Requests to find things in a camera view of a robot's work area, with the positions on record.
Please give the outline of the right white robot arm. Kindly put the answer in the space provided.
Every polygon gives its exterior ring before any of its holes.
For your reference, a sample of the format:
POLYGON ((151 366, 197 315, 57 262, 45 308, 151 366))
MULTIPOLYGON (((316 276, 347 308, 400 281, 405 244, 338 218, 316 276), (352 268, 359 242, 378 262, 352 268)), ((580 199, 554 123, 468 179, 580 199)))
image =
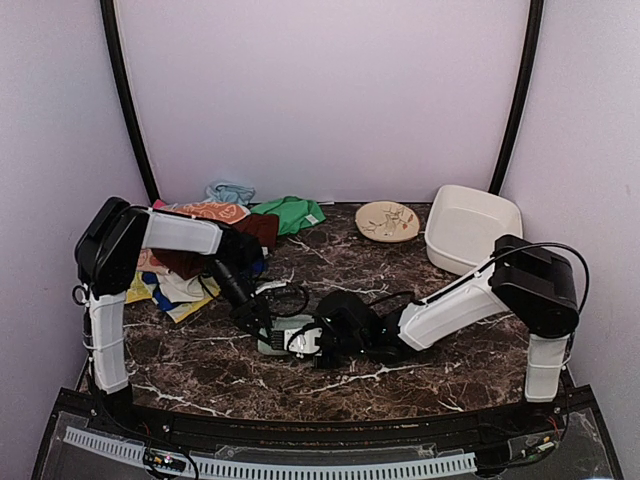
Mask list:
POLYGON ((576 295, 568 254, 585 260, 569 245, 503 235, 477 267, 385 316, 352 292, 332 292, 313 315, 314 327, 307 335, 311 352, 320 368, 351 354, 393 365, 480 320, 509 312, 529 332, 525 400, 511 410, 510 424, 530 434, 549 416, 548 403, 557 395, 569 343, 586 304, 576 295))

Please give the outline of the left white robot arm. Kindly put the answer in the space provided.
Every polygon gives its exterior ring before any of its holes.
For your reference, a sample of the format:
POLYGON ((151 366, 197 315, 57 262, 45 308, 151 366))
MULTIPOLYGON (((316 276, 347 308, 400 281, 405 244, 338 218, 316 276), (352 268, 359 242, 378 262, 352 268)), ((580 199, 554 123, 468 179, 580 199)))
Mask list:
POLYGON ((259 241, 224 222, 132 205, 110 197, 76 244, 78 290, 87 321, 92 378, 106 395, 129 386, 125 365, 124 306, 145 250, 193 254, 204 262, 231 306, 234 325, 268 342, 273 315, 250 278, 262 260, 259 241))

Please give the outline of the mint green panda towel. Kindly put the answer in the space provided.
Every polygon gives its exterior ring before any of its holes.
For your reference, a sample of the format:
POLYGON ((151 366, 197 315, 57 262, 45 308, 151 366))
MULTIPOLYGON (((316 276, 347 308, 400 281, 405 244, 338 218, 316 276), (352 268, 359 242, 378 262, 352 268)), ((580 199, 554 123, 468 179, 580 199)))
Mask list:
POLYGON ((269 348, 261 342, 257 342, 258 352, 267 356, 293 355, 285 351, 284 331, 287 329, 297 329, 307 324, 314 324, 320 327, 315 319, 310 315, 297 315, 294 317, 277 317, 273 321, 273 347, 269 348))

